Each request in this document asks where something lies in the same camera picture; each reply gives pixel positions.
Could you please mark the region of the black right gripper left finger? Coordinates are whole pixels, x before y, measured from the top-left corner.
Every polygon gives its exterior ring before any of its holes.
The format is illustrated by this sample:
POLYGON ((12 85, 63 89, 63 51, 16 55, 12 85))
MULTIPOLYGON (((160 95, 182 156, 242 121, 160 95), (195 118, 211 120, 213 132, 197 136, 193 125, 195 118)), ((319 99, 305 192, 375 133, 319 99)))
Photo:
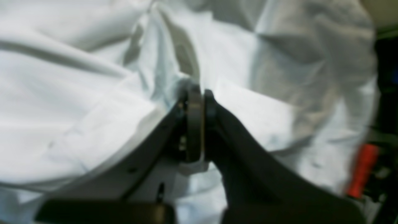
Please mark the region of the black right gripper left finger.
POLYGON ((117 163, 92 172, 41 205, 42 224, 176 224, 172 205, 182 163, 202 161, 203 100, 190 84, 155 129, 117 163))

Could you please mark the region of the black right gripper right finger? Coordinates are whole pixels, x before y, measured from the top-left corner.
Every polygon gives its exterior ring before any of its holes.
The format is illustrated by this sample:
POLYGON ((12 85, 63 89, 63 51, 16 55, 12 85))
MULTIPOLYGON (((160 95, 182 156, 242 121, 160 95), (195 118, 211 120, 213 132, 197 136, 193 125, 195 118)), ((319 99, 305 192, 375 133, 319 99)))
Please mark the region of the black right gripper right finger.
POLYGON ((296 175, 266 152, 232 113, 204 93, 205 157, 220 171, 222 224, 364 224, 358 207, 296 175))

